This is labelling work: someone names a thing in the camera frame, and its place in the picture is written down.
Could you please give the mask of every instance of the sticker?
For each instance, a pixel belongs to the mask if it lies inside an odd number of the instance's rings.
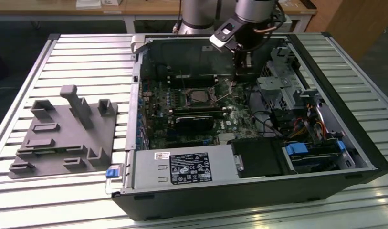
[[[154,153],[154,160],[168,159],[169,152],[156,152]]]
[[[212,181],[208,153],[169,156],[170,183],[173,185]]]

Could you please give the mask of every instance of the motherboard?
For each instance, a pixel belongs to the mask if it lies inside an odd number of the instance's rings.
[[[141,86],[149,149],[224,145],[258,136],[246,85],[228,77],[178,75]]]

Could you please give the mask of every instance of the slotted aluminum surface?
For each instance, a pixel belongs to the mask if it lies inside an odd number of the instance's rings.
[[[302,34],[298,38],[388,160],[388,100],[359,69],[346,63],[329,39],[319,34]],[[104,172],[10,180],[8,167],[30,123],[29,106],[36,99],[65,104],[57,93],[68,83],[78,85],[77,93],[88,103],[100,98],[118,103],[112,163],[122,162],[132,73],[129,41],[128,34],[61,35],[44,48],[40,70],[33,73],[16,118],[5,125],[0,141],[0,228],[388,227],[388,174],[326,200],[144,222],[128,219],[110,201],[104,191]],[[204,208],[212,207],[201,202],[201,197],[193,198]]]

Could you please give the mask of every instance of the red wire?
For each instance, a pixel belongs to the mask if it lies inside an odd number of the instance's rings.
[[[297,118],[295,121],[294,121],[294,130],[295,130],[295,126],[297,126],[297,122],[302,120],[302,118]]]

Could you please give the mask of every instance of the blue tab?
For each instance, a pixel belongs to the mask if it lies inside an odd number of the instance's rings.
[[[285,150],[288,152],[288,155],[291,154],[305,154],[307,153],[307,149],[303,143],[290,143],[286,147]]]
[[[291,155],[294,153],[289,145],[285,147],[285,151],[288,152],[288,155]]]
[[[108,169],[105,171],[105,178],[110,179],[110,178],[117,178],[118,177],[118,169]]]
[[[337,141],[335,144],[338,145],[338,148],[341,151],[343,151],[346,149],[342,141]]]

